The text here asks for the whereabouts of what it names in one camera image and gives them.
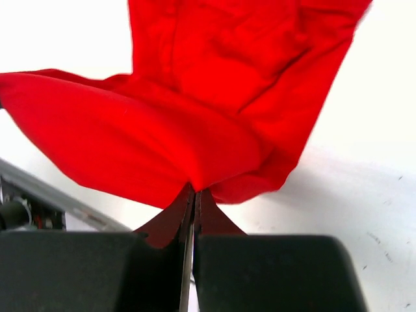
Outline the aluminium table rail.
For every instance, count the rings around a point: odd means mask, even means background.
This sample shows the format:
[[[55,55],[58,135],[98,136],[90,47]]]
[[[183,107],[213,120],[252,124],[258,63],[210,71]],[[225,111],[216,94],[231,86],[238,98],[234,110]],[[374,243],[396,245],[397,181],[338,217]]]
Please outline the aluminium table rail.
[[[72,198],[55,187],[44,183],[8,161],[1,160],[1,177],[18,193],[34,198],[57,210],[69,213],[78,220],[100,231],[130,231],[122,223],[111,219],[101,211]]]

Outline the red t-shirt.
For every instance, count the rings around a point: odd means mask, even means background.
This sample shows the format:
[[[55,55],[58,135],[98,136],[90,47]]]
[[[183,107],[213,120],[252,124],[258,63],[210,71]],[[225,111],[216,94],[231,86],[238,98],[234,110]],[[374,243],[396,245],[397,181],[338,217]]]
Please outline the red t-shirt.
[[[369,1],[130,1],[133,71],[1,75],[1,104],[76,183],[159,208],[278,190]]]

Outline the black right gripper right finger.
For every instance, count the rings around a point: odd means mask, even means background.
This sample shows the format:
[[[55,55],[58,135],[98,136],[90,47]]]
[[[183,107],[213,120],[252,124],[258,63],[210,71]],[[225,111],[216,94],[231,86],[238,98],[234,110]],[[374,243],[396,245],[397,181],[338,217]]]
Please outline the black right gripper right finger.
[[[341,242],[325,235],[249,235],[208,190],[194,204],[201,311],[366,311]]]

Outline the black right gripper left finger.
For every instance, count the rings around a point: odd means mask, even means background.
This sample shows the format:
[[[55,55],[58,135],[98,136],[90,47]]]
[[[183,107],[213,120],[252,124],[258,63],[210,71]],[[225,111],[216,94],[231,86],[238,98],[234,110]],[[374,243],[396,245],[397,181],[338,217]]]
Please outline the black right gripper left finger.
[[[134,231],[66,231],[63,211],[3,185],[2,311],[186,311],[194,191]]]

